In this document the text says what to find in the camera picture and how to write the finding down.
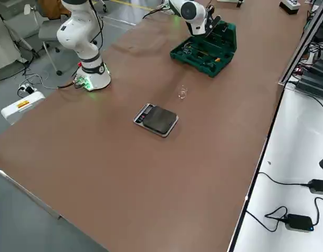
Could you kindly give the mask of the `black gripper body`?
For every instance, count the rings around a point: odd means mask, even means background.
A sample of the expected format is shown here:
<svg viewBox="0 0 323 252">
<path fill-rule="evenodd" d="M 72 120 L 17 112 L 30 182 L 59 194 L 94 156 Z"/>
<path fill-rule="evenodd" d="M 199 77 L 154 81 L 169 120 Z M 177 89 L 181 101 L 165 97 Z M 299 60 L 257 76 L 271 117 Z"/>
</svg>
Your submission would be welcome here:
<svg viewBox="0 0 323 252">
<path fill-rule="evenodd" d="M 205 8 L 205 10 L 206 10 L 206 19 L 205 19 L 204 28 L 205 28 L 205 33 L 209 34 L 214 28 L 213 14 L 214 14 L 215 7 L 213 5 L 208 5 Z"/>
</svg>

